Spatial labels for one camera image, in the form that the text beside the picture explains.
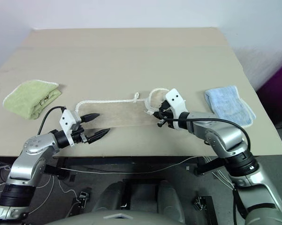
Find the table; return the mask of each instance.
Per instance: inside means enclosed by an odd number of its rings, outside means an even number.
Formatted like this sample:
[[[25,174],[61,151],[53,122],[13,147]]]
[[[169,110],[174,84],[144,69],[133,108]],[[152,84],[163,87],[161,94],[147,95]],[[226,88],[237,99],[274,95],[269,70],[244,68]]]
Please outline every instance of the table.
[[[62,95],[36,120],[2,107],[22,82],[60,84]],[[18,156],[47,110],[82,100],[129,99],[156,87],[177,88],[189,111],[210,112],[204,91],[236,85],[257,115],[247,128],[254,155],[282,154],[282,142],[225,37],[216,28],[35,30],[0,69],[0,156]],[[43,132],[60,129],[59,111]],[[63,157],[214,156],[203,140],[164,126],[117,127],[101,140],[62,149]]]

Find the purple wall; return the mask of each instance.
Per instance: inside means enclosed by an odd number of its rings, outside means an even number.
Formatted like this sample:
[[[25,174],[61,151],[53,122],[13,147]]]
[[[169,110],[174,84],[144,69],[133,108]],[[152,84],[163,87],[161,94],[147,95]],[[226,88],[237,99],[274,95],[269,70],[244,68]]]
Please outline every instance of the purple wall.
[[[258,91],[268,116],[277,128],[282,126],[282,67]]]

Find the green cloth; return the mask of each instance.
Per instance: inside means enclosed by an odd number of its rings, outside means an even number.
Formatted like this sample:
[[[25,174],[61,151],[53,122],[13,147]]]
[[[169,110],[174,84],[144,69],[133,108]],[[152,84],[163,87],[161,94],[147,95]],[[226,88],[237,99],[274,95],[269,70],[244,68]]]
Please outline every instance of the green cloth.
[[[57,87],[58,84],[52,82],[26,81],[4,99],[3,106],[25,119],[36,119],[61,94]]]

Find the light blue cloth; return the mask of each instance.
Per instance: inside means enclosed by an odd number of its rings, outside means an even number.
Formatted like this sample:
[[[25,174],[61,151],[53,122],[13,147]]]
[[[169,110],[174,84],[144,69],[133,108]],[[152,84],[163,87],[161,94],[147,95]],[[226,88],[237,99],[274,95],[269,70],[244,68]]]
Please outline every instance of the light blue cloth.
[[[240,98],[236,86],[207,90],[205,98],[220,119],[232,121],[242,127],[251,126],[256,119],[252,109]]]

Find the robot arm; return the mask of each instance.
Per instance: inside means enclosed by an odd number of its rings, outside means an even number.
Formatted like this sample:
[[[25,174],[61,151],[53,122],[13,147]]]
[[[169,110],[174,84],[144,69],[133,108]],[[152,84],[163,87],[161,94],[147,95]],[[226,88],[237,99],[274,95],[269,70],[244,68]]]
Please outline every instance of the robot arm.
[[[84,135],[80,124],[98,116],[99,114],[92,113],[79,117],[76,112],[65,109],[60,120],[63,130],[33,136],[25,142],[0,196],[0,220],[13,223],[27,218],[30,202],[47,161],[60,149],[80,142],[92,143],[109,132],[109,129],[103,129],[91,137]]]
[[[282,221],[282,200],[261,164],[251,154],[249,139],[248,145],[243,140],[243,129],[230,121],[217,119],[212,113],[188,112],[185,101],[176,89],[168,92],[165,99],[160,111],[154,114],[160,119],[158,126],[168,123],[170,128],[186,129],[203,139],[218,156],[195,172],[203,174],[225,166],[235,185],[233,195],[238,210],[243,218],[247,217],[247,224],[252,221],[256,224],[261,221],[266,221],[265,224]]]

